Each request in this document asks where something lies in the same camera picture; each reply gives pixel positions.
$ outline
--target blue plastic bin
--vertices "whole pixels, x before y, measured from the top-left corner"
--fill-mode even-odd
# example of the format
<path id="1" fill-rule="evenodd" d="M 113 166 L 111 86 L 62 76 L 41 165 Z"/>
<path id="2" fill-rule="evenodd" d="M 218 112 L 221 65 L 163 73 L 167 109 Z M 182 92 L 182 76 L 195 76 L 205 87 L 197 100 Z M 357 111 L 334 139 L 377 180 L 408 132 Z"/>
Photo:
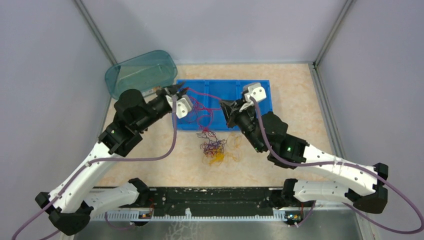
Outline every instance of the blue plastic bin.
<path id="1" fill-rule="evenodd" d="M 166 51 L 155 50 L 113 65 L 106 71 L 104 80 L 112 98 L 118 99 L 128 89 L 137 89 L 148 96 L 172 85 L 177 73 L 171 56 Z"/>
<path id="2" fill-rule="evenodd" d="M 183 87 L 189 87 L 199 93 L 210 94 L 217 96 L 223 100 L 237 100 L 242 97 L 243 87 L 251 83 L 260 83 L 266 92 L 266 99 L 259 103 L 262 114 L 265 114 L 273 110 L 273 104 L 271 100 L 271 88 L 269 80 L 185 80 L 178 79 L 178 83 L 185 82 Z M 240 129 L 235 126 L 233 128 L 227 127 L 223 111 L 221 110 L 220 103 L 217 99 L 203 96 L 192 91 L 187 93 L 189 96 L 197 99 L 206 108 L 217 109 L 213 111 L 213 120 L 209 126 L 210 130 L 213 131 L 239 131 Z M 199 125 L 195 121 L 197 118 L 207 115 L 206 111 L 201 111 L 196 116 L 193 112 L 190 112 L 188 116 L 178 119 L 176 122 L 177 129 L 179 130 L 192 130 L 198 131 Z M 199 121 L 203 126 L 208 125 L 210 117 L 203 117 Z"/>

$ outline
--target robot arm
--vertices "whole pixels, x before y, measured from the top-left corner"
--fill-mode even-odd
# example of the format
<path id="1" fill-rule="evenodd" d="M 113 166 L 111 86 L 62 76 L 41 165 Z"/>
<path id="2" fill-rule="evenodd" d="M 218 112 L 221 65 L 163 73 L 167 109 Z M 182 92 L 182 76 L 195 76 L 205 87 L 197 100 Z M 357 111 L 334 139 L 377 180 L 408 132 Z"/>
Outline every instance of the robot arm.
<path id="1" fill-rule="evenodd" d="M 181 86 L 162 88 L 156 92 L 157 97 L 149 102 L 136 89 L 129 89 L 120 95 L 114 104 L 116 114 L 113 122 L 100 134 L 88 156 L 58 187 L 50 192 L 40 192 L 35 198 L 41 208 L 57 198 L 46 210 L 56 228 L 66 235 L 74 235 L 98 214 L 135 202 L 143 205 L 148 200 L 149 188 L 138 178 L 101 193 L 90 193 L 90 190 L 117 162 L 116 159 L 126 157 L 142 141 L 141 134 L 148 127 L 171 113 L 172 96 L 176 98 L 178 118 L 185 117 L 191 111 L 193 105 L 186 95 L 187 90 L 179 91 Z M 91 164 L 97 159 L 104 160 Z"/>
<path id="2" fill-rule="evenodd" d="M 238 126 L 258 153 L 267 152 L 261 133 L 253 98 L 257 103 L 266 98 L 260 83 L 252 83 L 243 88 L 241 99 L 221 100 L 227 126 Z M 327 182 L 287 179 L 282 196 L 287 202 L 307 202 L 330 200 L 353 205 L 355 208 L 379 214 L 387 204 L 387 189 L 376 177 L 345 164 L 352 164 L 343 158 L 326 153 L 309 144 L 304 139 L 287 133 L 287 123 L 281 121 L 273 112 L 261 116 L 264 132 L 273 152 L 287 160 L 286 164 L 269 154 L 267 159 L 282 168 L 291 168 L 321 175 Z M 378 163 L 374 166 L 359 165 L 387 179 L 388 166 Z"/>

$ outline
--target gray floor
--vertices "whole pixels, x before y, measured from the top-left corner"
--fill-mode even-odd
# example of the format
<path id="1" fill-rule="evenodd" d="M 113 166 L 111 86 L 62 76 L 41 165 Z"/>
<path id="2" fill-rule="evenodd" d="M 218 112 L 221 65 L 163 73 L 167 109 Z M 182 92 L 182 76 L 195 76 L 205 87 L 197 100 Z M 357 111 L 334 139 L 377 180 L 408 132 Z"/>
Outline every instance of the gray floor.
<path id="1" fill-rule="evenodd" d="M 127 226 L 127 222 L 113 222 Z M 350 210 L 316 210 L 300 228 L 281 222 L 151 222 L 119 231 L 92 221 L 75 240 L 361 240 Z"/>

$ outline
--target label on container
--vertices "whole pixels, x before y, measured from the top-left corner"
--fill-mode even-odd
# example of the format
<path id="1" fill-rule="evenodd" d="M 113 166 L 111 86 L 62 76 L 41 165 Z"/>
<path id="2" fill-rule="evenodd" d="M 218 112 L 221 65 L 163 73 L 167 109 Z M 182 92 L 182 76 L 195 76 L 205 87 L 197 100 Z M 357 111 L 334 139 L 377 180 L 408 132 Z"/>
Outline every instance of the label on container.
<path id="1" fill-rule="evenodd" d="M 147 90 L 147 91 L 142 92 L 142 93 L 141 93 L 141 95 L 142 95 L 143 97 L 146 97 L 146 96 L 148 96 L 148 95 L 150 95 L 150 94 L 155 93 L 155 92 L 156 92 L 156 90 L 159 90 L 159 89 L 161 89 L 161 86 L 155 86 L 155 87 L 153 87 L 153 88 L 152 88 L 152 89 L 150 89 L 150 90 Z"/>

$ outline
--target gray wall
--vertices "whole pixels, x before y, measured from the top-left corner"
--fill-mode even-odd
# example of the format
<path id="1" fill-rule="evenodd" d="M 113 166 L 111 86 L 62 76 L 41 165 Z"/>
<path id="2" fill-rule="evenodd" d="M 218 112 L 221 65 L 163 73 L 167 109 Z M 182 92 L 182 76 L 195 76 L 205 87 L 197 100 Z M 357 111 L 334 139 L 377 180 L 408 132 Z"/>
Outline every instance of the gray wall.
<path id="1" fill-rule="evenodd" d="M 424 1 L 358 0 L 319 67 L 347 156 L 389 165 L 389 181 L 424 212 Z M 419 226 L 395 193 L 376 219 Z M 380 231 L 383 240 L 418 240 Z"/>
<path id="2" fill-rule="evenodd" d="M 345 0 L 83 0 L 119 62 L 314 61 Z"/>
<path id="3" fill-rule="evenodd" d="M 71 0 L 0 1 L 0 56 L 0 239 L 10 239 L 95 142 L 110 64 Z M 43 214 L 18 239 L 53 230 Z"/>

